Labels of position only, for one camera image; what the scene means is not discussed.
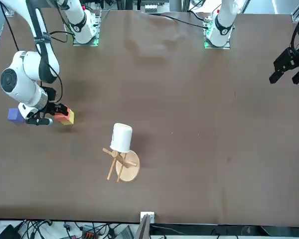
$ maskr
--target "robotic arm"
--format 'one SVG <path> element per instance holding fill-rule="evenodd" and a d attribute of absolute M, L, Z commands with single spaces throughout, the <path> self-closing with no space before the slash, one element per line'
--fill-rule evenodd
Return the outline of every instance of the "robotic arm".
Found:
<path fill-rule="evenodd" d="M 299 48 L 295 48 L 296 35 L 299 36 L 299 22 L 294 29 L 290 46 L 274 61 L 275 71 L 269 77 L 271 84 L 276 83 L 286 71 L 299 67 Z M 292 77 L 292 80 L 294 84 L 299 84 L 299 71 Z"/>
<path fill-rule="evenodd" d="M 79 0 L 56 0 L 56 3 L 65 11 L 77 42 L 85 44 L 96 35 L 95 14 L 83 10 Z"/>
<path fill-rule="evenodd" d="M 238 11 L 236 0 L 222 0 L 219 13 L 213 20 L 210 34 L 207 36 L 211 44 L 222 47 L 227 43 Z"/>
<path fill-rule="evenodd" d="M 46 113 L 62 113 L 67 116 L 68 110 L 63 104 L 56 104 L 56 91 L 53 88 L 40 87 L 37 83 L 53 83 L 60 71 L 42 13 L 30 0 L 0 2 L 27 21 L 37 50 L 15 53 L 12 63 L 1 74 L 1 88 L 7 95 L 20 102 L 18 109 L 27 123 L 51 124 L 52 119 L 45 118 Z M 59 3 L 66 11 L 77 41 L 86 43 L 91 40 L 96 34 L 93 15 L 87 10 L 83 11 L 79 0 L 60 0 Z"/>

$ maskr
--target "blue cube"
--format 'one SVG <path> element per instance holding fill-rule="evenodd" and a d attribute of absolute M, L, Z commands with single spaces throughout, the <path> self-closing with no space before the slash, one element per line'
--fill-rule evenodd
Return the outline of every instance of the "blue cube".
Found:
<path fill-rule="evenodd" d="M 9 109 L 8 121 L 11 121 L 13 123 L 24 123 L 24 118 L 22 117 L 18 108 Z"/>

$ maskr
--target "brown tabletop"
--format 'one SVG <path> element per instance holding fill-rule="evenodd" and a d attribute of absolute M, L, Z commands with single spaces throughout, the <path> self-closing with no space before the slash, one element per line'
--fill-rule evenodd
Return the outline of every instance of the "brown tabletop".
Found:
<path fill-rule="evenodd" d="M 63 28 L 56 10 L 44 17 Z M 9 19 L 20 49 L 33 49 L 25 21 Z M 299 226 L 299 85 L 291 72 L 269 83 L 291 18 L 235 25 L 231 50 L 204 50 L 200 28 L 111 11 L 99 47 L 53 42 L 75 124 L 15 126 L 17 102 L 0 88 L 0 218 L 138 222 L 154 211 L 159 223 Z M 0 74 L 15 52 L 5 27 Z M 141 160 L 130 183 L 106 180 L 116 122 L 133 128 Z"/>

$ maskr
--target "cable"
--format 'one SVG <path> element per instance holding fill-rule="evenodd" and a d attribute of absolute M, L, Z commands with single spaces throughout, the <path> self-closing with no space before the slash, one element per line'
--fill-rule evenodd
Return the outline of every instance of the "cable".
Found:
<path fill-rule="evenodd" d="M 200 0 L 198 3 L 196 3 L 190 10 L 188 10 L 188 11 L 192 11 L 195 7 L 197 7 L 202 1 L 204 1 L 204 0 Z"/>
<path fill-rule="evenodd" d="M 110 227 L 110 225 L 108 225 L 109 226 L 109 231 L 108 231 L 108 233 L 106 234 L 106 236 L 105 237 L 107 237 L 108 239 L 112 239 L 113 237 L 112 237 L 112 234 L 115 234 L 115 228 L 117 228 L 118 226 L 120 226 L 121 225 L 121 223 L 119 223 L 119 224 L 117 224 L 115 227 L 113 227 L 113 228 L 111 228 Z"/>
<path fill-rule="evenodd" d="M 38 54 L 41 56 L 41 53 L 38 51 L 38 48 L 37 48 L 37 46 L 35 46 L 35 48 L 36 48 L 36 51 L 38 52 Z M 53 73 L 57 76 L 57 78 L 59 79 L 59 81 L 60 81 L 60 85 L 61 85 L 61 96 L 59 97 L 59 99 L 58 100 L 54 100 L 54 101 L 49 101 L 50 103 L 58 103 L 61 99 L 62 99 L 62 96 L 63 96 L 63 84 L 62 84 L 62 80 L 61 80 L 61 77 L 59 76 L 59 74 L 58 73 L 56 73 L 56 71 L 53 69 L 53 67 L 52 66 L 50 66 L 50 64 L 48 63 L 48 62 L 46 62 L 45 60 L 44 60 L 44 63 L 45 64 L 47 64 L 48 65 L 48 67 L 50 67 L 50 69 L 53 71 Z"/>
<path fill-rule="evenodd" d="M 59 4 L 57 3 L 56 0 L 54 0 L 54 2 L 55 2 L 55 5 L 56 5 L 56 8 L 57 8 L 57 10 L 58 10 L 58 12 L 59 12 L 59 14 L 60 14 L 60 17 L 61 17 L 61 19 L 62 19 L 63 24 L 66 25 L 67 28 L 74 34 L 74 32 L 72 31 L 72 29 L 69 27 L 69 25 L 68 25 L 68 24 L 65 22 L 65 20 L 64 20 L 62 14 L 61 14 L 61 11 L 60 11 Z"/>
<path fill-rule="evenodd" d="M 14 229 L 18 232 L 23 227 L 24 224 L 25 224 L 25 220 L 23 220 L 17 226 L 15 226 Z"/>
<path fill-rule="evenodd" d="M 79 225 L 78 225 L 76 222 L 74 222 L 74 224 L 76 225 L 76 227 L 77 227 L 78 229 L 80 229 L 80 231 L 83 230 L 83 227 L 79 227 Z"/>
<path fill-rule="evenodd" d="M 31 224 L 34 225 L 34 229 L 33 229 L 34 237 L 35 237 L 36 232 L 38 232 L 38 233 L 40 234 L 40 237 L 41 237 L 42 239 L 45 239 L 44 236 L 41 234 L 41 231 L 40 231 L 40 228 L 39 228 L 39 227 L 42 226 L 44 223 L 45 223 L 45 222 L 42 222 L 42 223 L 40 224 L 40 222 L 37 222 L 36 225 L 35 225 L 33 222 L 31 222 Z"/>
<path fill-rule="evenodd" d="M 101 236 L 104 236 L 105 232 L 106 232 L 106 227 L 108 226 L 108 224 L 103 225 L 103 227 L 101 227 L 100 229 L 98 229 L 98 231 L 96 232 L 96 234 L 98 234 L 103 228 L 105 228 L 105 231 L 103 232 L 103 234 Z"/>
<path fill-rule="evenodd" d="M 56 40 L 56 41 L 59 41 L 59 42 L 62 42 L 62 43 L 66 43 L 67 41 L 68 41 L 68 35 L 66 35 L 66 39 L 65 39 L 65 41 L 63 41 L 63 40 L 60 40 L 60 39 L 58 39 L 58 38 L 55 38 L 55 37 L 51 37 L 52 39 L 54 39 L 54 40 Z"/>
<path fill-rule="evenodd" d="M 179 231 L 177 231 L 177 230 L 175 230 L 173 228 L 159 227 L 159 226 L 155 226 L 155 225 L 151 225 L 151 227 L 153 227 L 153 228 L 161 228 L 161 229 L 166 229 L 166 230 L 171 230 L 171 231 L 174 231 L 174 232 L 176 232 L 178 234 L 186 235 L 185 233 L 181 233 L 181 232 L 179 232 Z"/>
<path fill-rule="evenodd" d="M 186 21 L 182 21 L 182 20 L 177 19 L 177 18 L 172 17 L 172 16 L 166 16 L 166 15 L 161 15 L 161 16 L 164 16 L 164 17 L 167 17 L 167 18 L 176 20 L 176 21 L 180 21 L 180 22 L 183 22 L 183 23 L 188 24 L 188 25 L 191 25 L 191 26 L 197 26 L 197 27 L 204 28 L 204 29 L 208 30 L 208 27 L 207 27 L 207 26 L 200 26 L 200 25 L 192 24 L 192 23 L 189 23 L 189 22 L 186 22 Z"/>
<path fill-rule="evenodd" d="M 89 11 L 93 11 L 93 9 L 91 8 L 91 7 L 89 7 L 89 6 L 87 6 L 87 5 L 83 5 L 87 10 L 89 10 Z"/>
<path fill-rule="evenodd" d="M 295 38 L 296 38 L 296 35 L 297 35 L 297 26 L 295 27 L 294 29 L 294 32 L 293 32 L 293 36 L 291 37 L 291 50 L 294 52 L 295 55 L 299 55 L 299 51 L 297 49 L 295 49 Z"/>
<path fill-rule="evenodd" d="M 205 22 L 205 19 L 204 19 L 204 18 L 199 17 L 199 16 L 198 16 L 195 12 L 193 12 L 192 10 L 190 10 L 190 11 L 188 11 L 188 12 L 194 14 L 194 16 L 195 16 L 198 20 L 201 20 L 201 21 Z"/>
<path fill-rule="evenodd" d="M 149 228 L 149 234 L 150 234 L 150 231 L 151 230 L 153 230 L 153 229 L 155 229 L 155 230 L 157 230 L 157 231 L 159 231 L 160 233 L 162 233 L 162 235 L 163 235 L 163 237 L 161 237 L 160 239 L 167 239 L 167 237 L 166 237 L 166 235 L 164 234 L 164 232 L 162 231 L 162 230 L 160 230 L 159 228 L 152 228 L 152 227 L 150 227 Z"/>
<path fill-rule="evenodd" d="M 51 37 L 52 39 L 57 40 L 57 41 L 60 41 L 60 42 L 62 42 L 62 43 L 65 43 L 65 42 L 68 41 L 68 34 L 74 36 L 74 34 L 73 34 L 72 32 L 67 32 L 67 31 L 52 31 L 52 32 L 49 32 L 50 35 L 53 35 L 53 34 L 56 34 L 56 33 L 65 33 L 65 35 L 66 35 L 66 39 L 65 39 L 65 41 L 60 40 L 60 39 L 58 39 L 58 38 L 55 38 L 55 37 L 53 37 L 53 36 Z"/>
<path fill-rule="evenodd" d="M 52 32 L 49 32 L 50 35 L 53 35 L 53 34 L 56 34 L 56 33 L 67 33 L 67 34 L 70 34 L 72 36 L 75 36 L 72 32 L 68 32 L 68 31 L 52 31 Z"/>
<path fill-rule="evenodd" d="M 220 6 L 221 6 L 221 4 L 220 4 L 220 5 L 218 5 L 218 6 L 217 6 L 217 8 L 219 8 Z M 215 8 L 215 9 L 212 11 L 212 13 L 213 13 L 213 12 L 214 12 L 214 11 L 215 11 L 217 8 Z"/>
<path fill-rule="evenodd" d="M 28 225 L 26 226 L 26 231 L 25 231 L 25 233 L 26 233 L 28 239 L 30 239 L 30 237 L 29 237 L 29 229 L 30 229 L 29 225 L 30 225 L 30 221 L 28 222 Z"/>
<path fill-rule="evenodd" d="M 93 231 L 94 231 L 94 238 L 96 238 L 96 232 L 95 232 L 94 222 L 92 222 L 92 226 L 93 226 Z"/>
<path fill-rule="evenodd" d="M 69 231 L 67 229 L 65 229 L 65 230 L 66 230 L 66 233 L 68 233 L 69 238 L 72 239 L 72 236 L 70 236 Z"/>
<path fill-rule="evenodd" d="M 7 19 L 6 15 L 5 15 L 5 13 L 4 13 L 4 10 L 3 10 L 3 7 L 2 7 L 2 6 L 4 6 L 4 7 L 6 8 L 6 6 L 5 6 L 5 5 L 4 5 L 2 2 L 0 2 L 1 11 L 2 11 L 2 13 L 3 13 L 3 16 L 4 16 L 4 18 L 5 18 L 5 21 L 7 22 L 7 24 L 8 24 L 8 27 L 9 27 L 9 29 L 10 29 L 10 32 L 11 32 L 11 35 L 12 35 L 12 38 L 13 38 L 13 41 L 14 41 L 15 47 L 16 47 L 17 51 L 19 51 L 18 44 L 16 43 L 16 40 L 15 40 L 14 34 L 13 34 L 13 32 L 12 32 L 12 29 L 11 29 L 11 26 L 10 26 L 10 23 L 9 23 L 9 21 L 8 21 L 8 19 Z"/>

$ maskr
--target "wooden base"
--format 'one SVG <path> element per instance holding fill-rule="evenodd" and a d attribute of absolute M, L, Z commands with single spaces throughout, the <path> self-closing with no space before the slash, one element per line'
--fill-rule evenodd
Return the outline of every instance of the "wooden base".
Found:
<path fill-rule="evenodd" d="M 136 167 L 129 167 L 129 168 L 123 168 L 123 171 L 121 173 L 121 176 L 120 176 L 120 179 L 124 182 L 130 182 L 132 181 L 133 179 L 136 178 L 136 176 L 138 175 L 139 171 L 140 171 L 140 159 L 138 157 L 138 155 L 134 152 L 134 151 L 129 151 L 126 155 L 126 158 L 125 158 L 126 161 L 130 161 L 130 162 L 133 162 L 133 163 L 136 163 L 137 166 Z M 121 163 L 116 161 L 116 166 L 115 166 L 115 169 L 116 169 L 116 173 L 119 175 L 120 173 L 120 168 L 121 168 Z"/>

